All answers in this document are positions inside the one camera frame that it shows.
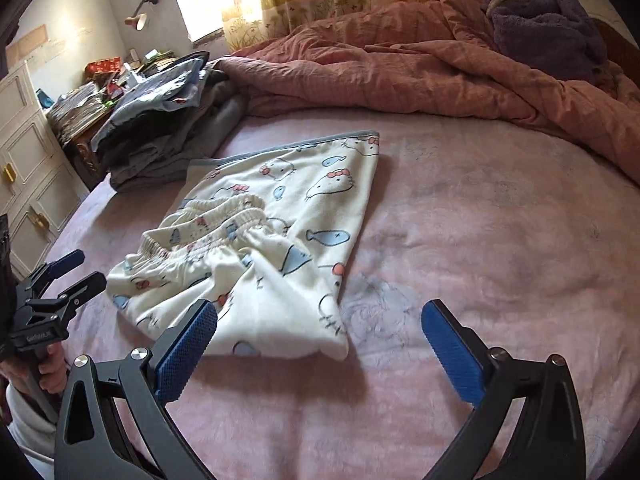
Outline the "left forearm white sleeve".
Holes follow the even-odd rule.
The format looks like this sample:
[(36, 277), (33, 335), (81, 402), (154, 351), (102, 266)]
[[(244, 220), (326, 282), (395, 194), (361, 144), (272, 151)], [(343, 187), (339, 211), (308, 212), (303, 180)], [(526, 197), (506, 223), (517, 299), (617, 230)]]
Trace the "left forearm white sleeve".
[(26, 398), (9, 384), (6, 404), (11, 415), (9, 432), (18, 446), (26, 452), (29, 463), (43, 478), (54, 478), (54, 448), (56, 428), (39, 415)]

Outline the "person's left hand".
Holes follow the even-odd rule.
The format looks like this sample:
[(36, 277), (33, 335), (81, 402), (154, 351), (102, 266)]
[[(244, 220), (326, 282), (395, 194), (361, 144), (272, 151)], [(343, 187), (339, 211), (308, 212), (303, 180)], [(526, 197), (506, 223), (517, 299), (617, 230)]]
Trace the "person's left hand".
[[(39, 385), (43, 391), (58, 394), (64, 391), (67, 382), (67, 365), (64, 348), (60, 342), (49, 344), (46, 355), (38, 365)], [(1, 362), (1, 375), (5, 377), (20, 393), (30, 396), (27, 379), (29, 367), (16, 356), (9, 356)]]

